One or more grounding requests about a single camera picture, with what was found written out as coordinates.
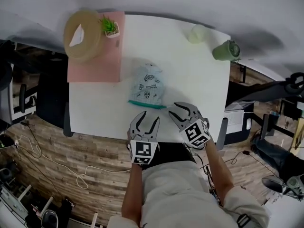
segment person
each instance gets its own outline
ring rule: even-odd
[[[304,174],[304,160],[279,145],[272,144],[265,139],[260,140],[259,132],[251,140],[251,150],[276,169],[284,183],[287,183],[288,179],[293,176]]]
[[[241,220],[247,215],[253,224],[249,227],[266,228],[265,209],[248,191],[233,184],[212,139],[205,149],[223,207],[209,193],[190,151],[182,143],[159,142],[149,165],[132,164],[121,216],[111,217],[108,227],[246,228]]]

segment wooden floor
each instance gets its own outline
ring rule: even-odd
[[[241,72],[238,66],[231,67],[230,80],[241,81]],[[247,71],[246,82],[249,85],[267,81],[269,79],[256,72]],[[266,104],[260,103],[255,105],[255,113],[262,116],[263,113],[278,110],[278,106],[278,101]],[[290,122],[288,129],[292,131],[295,124],[284,116],[280,117],[279,125],[285,126],[286,121]],[[63,135],[62,129],[48,124],[36,115],[28,117],[27,122],[30,124],[40,144],[42,153],[48,158],[68,166],[76,173],[85,173],[88,165],[112,171],[127,170],[131,166],[129,153],[124,141],[77,133],[73,137],[68,138]],[[258,129],[259,126],[253,123],[251,135]],[[24,135],[32,143],[36,143],[28,127],[21,124],[12,126],[6,133],[13,139],[19,139],[21,135]],[[268,137],[267,139],[279,145],[284,140],[283,147],[285,148],[289,147],[292,140],[278,132],[275,133],[274,137]],[[229,160],[242,150],[250,150],[249,140],[250,138],[238,144],[225,146],[224,150],[221,151],[223,159]],[[32,152],[26,138],[19,140],[19,145]],[[108,173],[90,167],[87,169],[86,176],[83,176],[83,179],[88,184],[88,188],[81,189],[77,186],[76,175],[74,173],[63,166],[56,165],[45,157],[35,159],[24,149],[19,149],[19,152],[17,152],[16,149],[10,148],[2,152],[12,156],[22,169],[18,180],[24,185],[31,184],[45,198],[53,196],[56,205],[59,205],[60,200],[65,196],[69,197],[76,204],[72,214],[78,220],[91,222],[93,214],[97,212],[97,223],[106,225],[112,215],[120,214],[121,204],[129,179],[128,172]],[[203,157],[205,164],[208,163],[205,151],[202,150],[199,154]],[[265,167],[250,156],[245,156],[242,153],[237,157],[237,163],[232,165],[228,162],[228,167],[234,176],[235,184],[246,187],[259,202],[263,203],[265,201],[268,190],[262,185],[261,178],[271,174]],[[81,181],[79,185],[85,187],[85,184]]]

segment black office chair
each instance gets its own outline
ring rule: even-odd
[[[31,57],[14,50],[11,41],[0,46],[1,59],[28,73],[40,74],[38,85],[27,90],[22,84],[19,94],[19,110],[24,113],[28,107],[36,105],[36,114],[43,120],[60,127],[65,136],[72,136],[69,120],[69,83],[67,82],[67,61],[64,54],[56,53]]]
[[[285,81],[274,81],[262,85],[244,86],[235,82],[229,82],[228,95],[226,100],[226,107],[234,102],[246,103],[252,101],[268,102],[276,99],[288,98],[292,96],[304,97],[304,73],[294,73]],[[273,116],[264,116],[263,119],[252,113],[254,110],[253,104],[249,104],[244,108],[243,128],[242,131],[236,133],[229,133],[224,136],[223,133],[227,131],[228,122],[223,120],[221,126],[221,134],[219,136],[219,144],[217,148],[221,150],[224,145],[231,143],[238,143],[246,140],[249,137],[250,129],[246,129],[247,119],[254,120],[263,127],[263,136],[271,129],[278,130],[288,136],[292,136],[286,129],[276,126]]]

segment white cable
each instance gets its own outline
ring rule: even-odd
[[[78,187],[80,187],[80,188],[82,188],[82,189],[87,189],[87,188],[89,187],[88,184],[85,182],[85,180],[83,180],[82,177],[81,177],[81,176],[85,176],[85,175],[86,175],[86,171],[87,171],[87,169],[88,169],[89,167],[92,167],[92,168],[95,168],[95,169],[98,169],[98,170],[102,170],[102,171],[106,171],[106,172],[110,172],[110,173],[128,172],[128,171],[130,170],[130,169],[128,169],[128,170],[125,170],[125,171],[109,171],[109,170],[106,170],[106,169],[102,169],[102,168],[99,168],[99,167],[95,167],[95,166],[93,166],[93,165],[88,165],[88,166],[86,167],[86,169],[85,169],[85,173],[84,173],[84,174],[77,174],[76,172],[74,172],[74,171],[72,171],[70,168],[68,168],[67,166],[62,165],[62,164],[59,164],[59,163],[57,163],[56,161],[54,161],[54,160],[48,158],[47,156],[45,156],[45,155],[41,152],[41,149],[40,149],[40,147],[39,147],[38,145],[36,145],[36,150],[37,150],[37,152],[34,151],[32,142],[30,141],[30,139],[29,139],[27,136],[21,135],[20,138],[17,139],[17,141],[21,140],[22,137],[28,139],[28,141],[29,141],[29,143],[30,143],[30,146],[32,147],[32,151],[33,151],[36,155],[38,155],[39,157],[40,157],[40,156],[43,156],[44,158],[47,158],[48,160],[54,162],[55,164],[67,168],[70,172],[72,172],[73,174],[75,174],[75,175],[77,176],[77,177],[76,177],[76,184],[78,185]],[[83,183],[86,185],[86,187],[82,187],[82,186],[80,186],[80,185],[78,184],[78,178],[80,178],[80,180],[83,181]]]

